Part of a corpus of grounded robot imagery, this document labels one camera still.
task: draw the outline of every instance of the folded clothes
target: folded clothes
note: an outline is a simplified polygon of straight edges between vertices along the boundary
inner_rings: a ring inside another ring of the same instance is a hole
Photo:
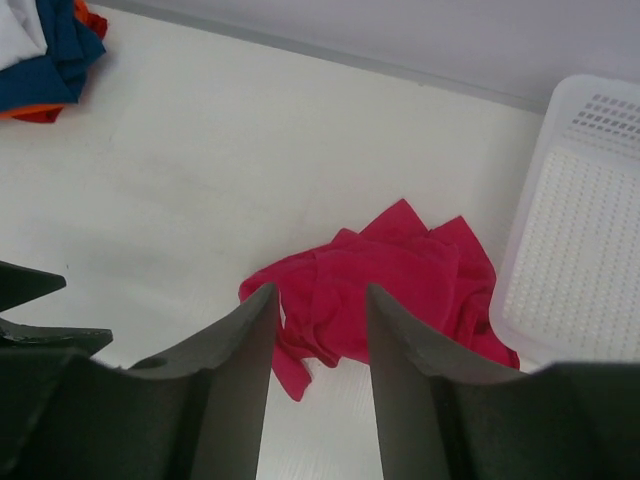
[[[48,45],[45,55],[0,72],[0,111],[77,103],[87,69],[105,53],[102,42],[74,17],[73,0],[36,0]]]
[[[429,231],[402,200],[362,232],[343,229],[327,245],[255,273],[240,287],[244,301],[261,285],[280,290],[273,370],[300,400],[311,376],[302,360],[335,367],[342,357],[369,362],[365,294],[384,287],[413,315],[465,347],[517,368],[518,357],[495,336],[489,302],[495,271],[477,238],[458,217]]]
[[[89,12],[87,4],[83,0],[75,0],[75,17],[89,27],[100,40],[104,40],[108,30],[107,20],[100,15]],[[23,122],[54,123],[63,108],[64,105],[31,105],[0,113],[0,119],[15,118]]]
[[[35,0],[0,0],[0,70],[47,51]]]

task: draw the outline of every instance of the pink towel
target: pink towel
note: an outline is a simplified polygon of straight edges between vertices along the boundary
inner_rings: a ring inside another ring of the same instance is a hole
[[[342,229],[327,245],[280,260],[240,286],[245,300],[261,285],[280,290],[286,315],[273,370],[299,401],[311,383],[302,359],[335,367],[341,357],[369,362],[365,292],[377,283],[423,322],[493,361],[518,368],[489,324],[495,271],[462,217],[428,230],[401,200],[362,232]]]

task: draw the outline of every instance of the white plastic basket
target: white plastic basket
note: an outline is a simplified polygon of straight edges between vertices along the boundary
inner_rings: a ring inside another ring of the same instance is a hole
[[[539,363],[640,359],[640,87],[558,85],[491,303],[498,337]]]

